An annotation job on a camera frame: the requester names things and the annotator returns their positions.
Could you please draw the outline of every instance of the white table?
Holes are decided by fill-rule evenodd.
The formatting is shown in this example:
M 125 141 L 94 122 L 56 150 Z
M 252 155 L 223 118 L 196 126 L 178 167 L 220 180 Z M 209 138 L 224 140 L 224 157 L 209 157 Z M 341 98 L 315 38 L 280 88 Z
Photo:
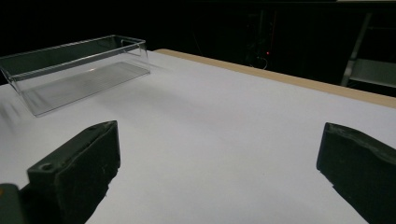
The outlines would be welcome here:
M 317 170 L 319 145 L 332 122 L 396 147 L 393 99 L 373 104 L 160 52 L 148 52 L 151 74 L 41 118 L 1 86 L 1 183 L 25 186 L 31 165 L 116 120 L 121 167 L 88 223 L 366 223 Z

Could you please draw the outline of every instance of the clear plastic container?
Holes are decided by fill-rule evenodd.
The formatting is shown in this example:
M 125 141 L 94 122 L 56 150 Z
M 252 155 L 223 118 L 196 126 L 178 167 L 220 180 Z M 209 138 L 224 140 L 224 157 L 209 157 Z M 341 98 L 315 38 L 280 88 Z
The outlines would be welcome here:
M 36 117 L 150 72 L 146 41 L 120 35 L 2 57 L 0 70 Z

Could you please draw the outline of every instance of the beige edge trim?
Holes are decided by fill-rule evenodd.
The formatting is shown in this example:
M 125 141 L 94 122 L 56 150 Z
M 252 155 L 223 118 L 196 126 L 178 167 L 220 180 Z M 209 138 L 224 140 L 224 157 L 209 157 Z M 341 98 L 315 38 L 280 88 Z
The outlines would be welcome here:
M 309 80 L 309 79 L 300 78 L 300 77 L 288 76 L 288 75 L 275 73 L 275 72 L 271 72 L 271 71 L 266 71 L 266 70 L 261 70 L 258 68 L 244 66 L 244 65 L 240 65 L 240 64 L 236 64 L 236 63 L 227 63 L 224 61 L 205 58 L 205 57 L 192 55 L 192 54 L 188 54 L 188 53 L 183 53 L 183 52 L 179 52 L 179 51 L 174 51 L 174 50 L 170 50 L 170 49 L 156 49 L 154 51 L 161 53 L 161 54 L 166 54 L 166 55 L 170 55 L 173 57 L 181 58 L 181 59 L 186 59 L 186 60 L 190 60 L 190 61 L 194 61 L 194 62 L 198 62 L 198 63 L 206 63 L 209 65 L 214 65 L 214 66 L 221 67 L 221 68 L 226 68 L 226 69 L 229 69 L 229 70 L 232 70 L 235 72 L 245 73 L 245 74 L 253 75 L 256 77 L 269 78 L 269 79 L 272 79 L 275 81 L 289 83 L 292 85 L 297 85 L 297 86 L 301 86 L 304 88 L 313 89 L 316 91 L 325 91 L 328 93 L 349 97 L 349 98 L 352 98 L 355 100 L 360 100 L 360 101 L 369 102 L 372 104 L 384 105 L 387 107 L 396 108 L 396 98 L 395 97 L 390 97 L 390 96 L 372 93 L 372 92 L 368 92 L 368 91 L 358 91 L 358 90 L 350 89 L 347 87 L 336 86 L 336 85 L 319 82 L 319 81 L 314 81 L 314 80 Z

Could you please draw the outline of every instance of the white tabletop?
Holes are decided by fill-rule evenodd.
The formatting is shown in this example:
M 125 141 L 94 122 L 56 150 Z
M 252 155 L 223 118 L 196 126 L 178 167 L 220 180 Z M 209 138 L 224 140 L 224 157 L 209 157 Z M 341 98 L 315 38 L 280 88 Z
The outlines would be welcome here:
M 119 124 L 121 167 L 88 223 L 366 223 L 316 168 L 325 122 L 396 147 L 396 109 L 149 51 L 149 75 L 34 117 L 0 87 L 0 180 Z

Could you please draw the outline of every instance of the transparent box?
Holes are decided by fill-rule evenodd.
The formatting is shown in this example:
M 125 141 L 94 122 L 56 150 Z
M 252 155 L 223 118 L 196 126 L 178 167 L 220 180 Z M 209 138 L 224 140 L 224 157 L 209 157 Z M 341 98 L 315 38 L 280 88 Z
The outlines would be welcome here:
M 0 70 L 36 117 L 150 73 L 146 41 L 120 35 L 2 57 Z

